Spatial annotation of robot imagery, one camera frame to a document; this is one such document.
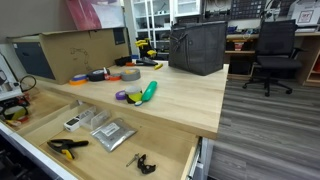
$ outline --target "office chair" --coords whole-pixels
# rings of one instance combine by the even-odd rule
[[[262,71],[266,71],[263,77],[252,77],[243,85],[246,89],[248,84],[264,84],[267,89],[265,96],[270,96],[270,84],[286,88],[287,94],[292,93],[292,88],[283,85],[272,74],[283,70],[295,70],[301,67],[301,63],[295,60],[295,56],[301,49],[294,48],[296,23],[295,20],[263,22],[260,29],[255,55],[256,61]]]

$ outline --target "green object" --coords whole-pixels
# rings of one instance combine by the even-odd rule
[[[152,98],[152,96],[154,94],[154,91],[157,88],[157,84],[158,84],[157,81],[151,81],[150,82],[149,86],[147,87],[147,89],[145,90],[145,92],[142,95],[141,100],[143,102],[149,101]]]

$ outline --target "open drawer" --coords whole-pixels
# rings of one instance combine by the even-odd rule
[[[111,112],[112,117],[108,121],[120,117],[136,128],[137,133],[109,153],[90,135],[90,130],[80,127],[74,132],[68,132],[63,128],[64,122],[88,107],[82,104],[61,113],[40,127],[30,129],[29,132],[20,131],[16,136],[21,136],[21,139],[28,141],[29,145],[25,146],[32,144],[33,148],[36,147],[42,151],[78,179],[186,179],[198,146],[197,136],[173,128],[157,126],[147,119]],[[73,148],[71,151],[75,159],[68,160],[47,145],[46,142],[51,139],[88,140],[89,145]],[[126,167],[136,153],[146,154],[146,164],[157,165],[156,171],[143,175],[137,168],[136,162]]]

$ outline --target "yellow tool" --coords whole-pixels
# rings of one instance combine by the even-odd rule
[[[160,69],[162,66],[163,66],[162,63],[160,63],[160,64],[158,64],[158,65],[155,65],[155,66],[154,66],[154,70]]]
[[[155,57],[157,55],[157,51],[151,49],[149,38],[138,40],[137,42],[135,42],[135,44],[140,49],[140,51],[147,51],[146,53],[149,57]]]

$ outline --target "small box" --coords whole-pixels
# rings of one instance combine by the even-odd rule
[[[57,84],[129,56],[125,28],[40,33],[9,41],[28,74]]]

